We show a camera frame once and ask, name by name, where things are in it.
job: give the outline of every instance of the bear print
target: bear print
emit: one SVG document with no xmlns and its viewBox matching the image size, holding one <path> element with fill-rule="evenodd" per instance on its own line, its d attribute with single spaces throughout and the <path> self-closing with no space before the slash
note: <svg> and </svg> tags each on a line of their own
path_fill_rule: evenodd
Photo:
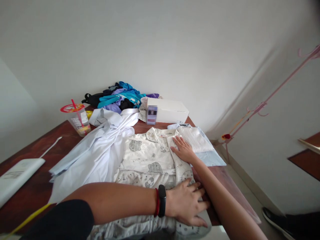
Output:
<svg viewBox="0 0 320 240">
<path fill-rule="evenodd" d="M 198 234 L 200 227 L 187 226 L 183 223 L 177 222 L 177 232 L 181 235 L 194 235 Z"/>
<path fill-rule="evenodd" d="M 132 185 L 140 186 L 140 187 L 145 186 L 146 188 L 152 187 L 153 184 L 154 184 L 154 178 L 152 177 L 152 175 L 145 174 L 145 173 L 142 173 L 136 176 L 136 178 L 133 180 L 133 183 L 132 183 Z"/>
<path fill-rule="evenodd" d="M 182 174 L 182 177 L 181 177 L 181 181 L 183 182 L 184 180 L 186 180 L 187 178 L 190 178 L 192 177 L 193 178 L 193 172 L 192 171 L 185 171 L 183 174 Z"/>
<path fill-rule="evenodd" d="M 149 172 L 153 173 L 162 173 L 162 168 L 159 163 L 154 162 L 151 164 L 148 164 Z"/>
<path fill-rule="evenodd" d="M 154 138 L 154 134 L 151 133 L 151 132 L 147 132 L 147 139 L 148 140 L 153 140 L 153 138 Z"/>
<path fill-rule="evenodd" d="M 163 146 L 161 146 L 160 149 L 161 152 L 166 152 L 166 149 Z"/>
<path fill-rule="evenodd" d="M 132 152 L 135 151 L 140 151 L 141 150 L 141 141 L 135 141 L 135 140 L 131 140 L 130 144 L 129 144 L 129 149 Z"/>
</svg>

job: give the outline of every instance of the red string bracelet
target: red string bracelet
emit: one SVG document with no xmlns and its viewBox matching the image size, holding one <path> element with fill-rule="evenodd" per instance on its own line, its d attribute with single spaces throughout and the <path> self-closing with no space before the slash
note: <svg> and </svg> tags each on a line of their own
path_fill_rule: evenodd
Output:
<svg viewBox="0 0 320 240">
<path fill-rule="evenodd" d="M 159 215 L 159 210 L 160 210 L 160 199 L 159 199 L 159 191 L 158 189 L 156 188 L 156 191 L 157 191 L 157 206 L 156 206 L 156 212 L 154 213 L 154 217 L 158 216 Z"/>
</svg>

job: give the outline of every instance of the wooden table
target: wooden table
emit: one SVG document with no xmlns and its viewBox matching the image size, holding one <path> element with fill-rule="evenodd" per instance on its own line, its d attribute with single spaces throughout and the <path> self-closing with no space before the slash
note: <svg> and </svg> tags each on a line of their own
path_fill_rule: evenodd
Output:
<svg viewBox="0 0 320 240">
<path fill-rule="evenodd" d="M 195 126 L 188 117 L 186 123 Z M 157 123 L 156 125 L 146 125 L 141 120 L 133 126 L 135 133 L 146 133 L 151 127 L 167 129 L 168 123 Z M 14 166 L 17 162 L 26 158 L 37 158 L 47 150 L 58 137 L 63 138 L 44 156 L 46 162 L 36 171 L 36 173 L 14 194 L 11 199 L 0 209 L 0 233 L 8 233 L 21 224 L 30 214 L 46 205 L 51 196 L 52 183 L 49 183 L 51 174 L 49 170 L 56 165 L 70 150 L 82 139 L 73 129 L 68 121 L 46 133 L 38 140 L 23 148 L 12 157 L 0 164 L 0 176 Z M 224 167 L 210 167 L 210 170 L 234 198 L 246 209 L 253 219 L 260 223 L 260 219 L 254 212 L 248 201 L 242 195 L 236 184 L 225 171 Z M 23 227 L 18 234 L 23 234 L 37 219 L 42 217 L 48 210 L 40 214 L 33 221 Z M 213 226 L 220 225 L 217 214 L 211 207 L 208 214 Z"/>
</svg>

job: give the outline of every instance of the white cable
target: white cable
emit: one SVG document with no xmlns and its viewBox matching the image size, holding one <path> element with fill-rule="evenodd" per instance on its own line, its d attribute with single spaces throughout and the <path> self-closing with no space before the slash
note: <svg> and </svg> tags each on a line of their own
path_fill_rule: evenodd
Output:
<svg viewBox="0 0 320 240">
<path fill-rule="evenodd" d="M 56 145 L 57 142 L 58 142 L 61 138 L 62 138 L 62 137 L 58 137 L 57 140 L 54 142 L 54 144 L 52 144 L 51 147 L 49 147 L 49 148 L 44 152 L 44 154 L 42 154 L 41 157 L 39 157 L 39 158 L 42 158 L 44 155 L 46 155 L 46 153 L 49 152 L 49 150 L 50 150 L 54 145 Z"/>
</svg>

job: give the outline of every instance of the yellow cable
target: yellow cable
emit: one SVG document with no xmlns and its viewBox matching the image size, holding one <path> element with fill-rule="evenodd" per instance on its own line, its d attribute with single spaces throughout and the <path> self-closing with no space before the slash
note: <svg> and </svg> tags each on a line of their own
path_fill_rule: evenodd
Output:
<svg viewBox="0 0 320 240">
<path fill-rule="evenodd" d="M 231 134 L 232 132 L 233 132 L 233 130 L 235 130 L 236 129 L 236 127 L 242 122 L 242 120 L 250 113 L 251 111 L 249 111 L 249 112 L 247 112 L 247 114 L 246 115 L 244 115 L 244 117 L 243 118 L 241 118 L 241 120 L 234 126 L 234 128 L 230 131 L 230 133 L 229 134 Z"/>
<path fill-rule="evenodd" d="M 32 213 L 26 220 L 23 221 L 23 223 L 21 223 L 18 227 L 16 227 L 10 234 L 8 234 L 5 238 L 3 238 L 2 240 L 6 240 L 9 237 L 11 237 L 14 233 L 16 233 L 17 231 L 19 231 L 21 228 L 23 228 L 27 223 L 29 223 L 32 219 L 34 219 L 36 216 L 38 216 L 40 213 L 42 213 L 44 210 L 47 209 L 47 207 L 49 207 L 51 205 L 51 203 L 48 203 L 47 205 L 44 205 L 42 208 L 38 209 L 37 211 L 35 211 L 34 213 Z"/>
</svg>

